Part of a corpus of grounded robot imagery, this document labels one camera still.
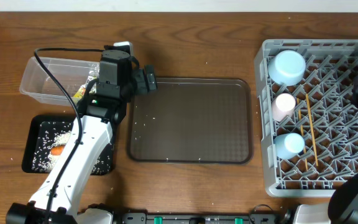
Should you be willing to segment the light blue bowl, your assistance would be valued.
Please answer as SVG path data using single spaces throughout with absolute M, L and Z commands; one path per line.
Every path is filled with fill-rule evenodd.
M 301 82 L 305 70 L 305 59 L 293 50 L 280 52 L 268 63 L 268 75 L 279 85 L 297 85 Z

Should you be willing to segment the wooden chopstick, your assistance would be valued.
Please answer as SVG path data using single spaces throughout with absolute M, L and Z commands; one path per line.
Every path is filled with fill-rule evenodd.
M 298 105 L 300 105 L 300 99 L 296 98 L 296 102 Z M 301 109 L 298 110 L 298 119 L 301 120 L 302 119 L 302 115 L 301 115 Z M 303 130 L 303 125 L 301 124 L 300 126 L 300 132 L 301 132 L 301 136 L 304 136 L 304 130 Z M 306 154 L 306 143 L 305 146 L 303 148 L 303 154 Z M 304 159 L 304 164 L 305 164 L 305 169 L 306 171 L 308 171 L 308 161 L 307 158 Z
M 317 156 L 317 150 L 316 150 L 316 141 L 315 141 L 315 135 L 314 135 L 313 117 L 312 117 L 312 112 L 311 112 L 309 94 L 307 93 L 305 95 L 305 97 L 306 97 L 306 105 L 307 105 L 307 110 L 308 110 L 308 119 L 310 122 L 310 133 L 311 133 L 311 140 L 312 140 L 312 145 L 313 145 L 314 161 L 315 161 L 316 167 L 318 167 L 318 156 Z

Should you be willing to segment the orange carrot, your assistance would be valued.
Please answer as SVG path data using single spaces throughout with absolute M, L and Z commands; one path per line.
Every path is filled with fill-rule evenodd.
M 53 156 L 60 156 L 64 150 L 65 146 L 55 146 L 51 149 L 50 153 Z

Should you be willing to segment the yellow snack wrapper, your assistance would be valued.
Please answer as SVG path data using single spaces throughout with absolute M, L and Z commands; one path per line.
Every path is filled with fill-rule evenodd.
M 96 78 L 99 78 L 98 72 L 90 71 L 88 77 L 85 80 L 85 83 L 80 86 L 78 91 L 73 95 L 74 100 L 80 100 L 86 91 L 86 87 L 88 86 L 88 83 Z

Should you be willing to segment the white rice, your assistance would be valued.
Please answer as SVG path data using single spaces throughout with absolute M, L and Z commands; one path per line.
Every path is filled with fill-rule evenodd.
M 35 173 L 49 173 L 60 156 L 51 155 L 55 146 L 65 146 L 71 136 L 73 123 L 68 121 L 42 121 L 40 124 L 34 153 L 31 159 L 31 170 Z M 112 171 L 112 150 L 108 146 L 97 158 L 92 175 L 105 175 Z

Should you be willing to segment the light blue cup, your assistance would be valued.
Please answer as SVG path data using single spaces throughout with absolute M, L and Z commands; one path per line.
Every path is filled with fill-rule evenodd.
M 297 133 L 281 134 L 273 140 L 273 143 L 277 157 L 281 159 L 291 159 L 302 152 L 305 147 L 305 140 Z

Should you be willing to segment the pink cup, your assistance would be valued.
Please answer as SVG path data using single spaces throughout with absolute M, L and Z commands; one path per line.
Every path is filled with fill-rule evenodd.
M 291 116 L 295 110 L 296 99 L 289 93 L 279 94 L 272 102 L 272 118 L 281 122 L 286 116 Z

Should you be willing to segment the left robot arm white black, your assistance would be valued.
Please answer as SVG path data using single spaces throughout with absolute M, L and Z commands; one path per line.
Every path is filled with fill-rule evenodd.
M 59 160 L 27 204 L 11 205 L 6 223 L 113 223 L 114 213 L 103 204 L 78 213 L 80 199 L 98 157 L 114 142 L 127 103 L 156 89 L 152 65 L 124 71 L 101 65 L 75 106 L 75 123 Z

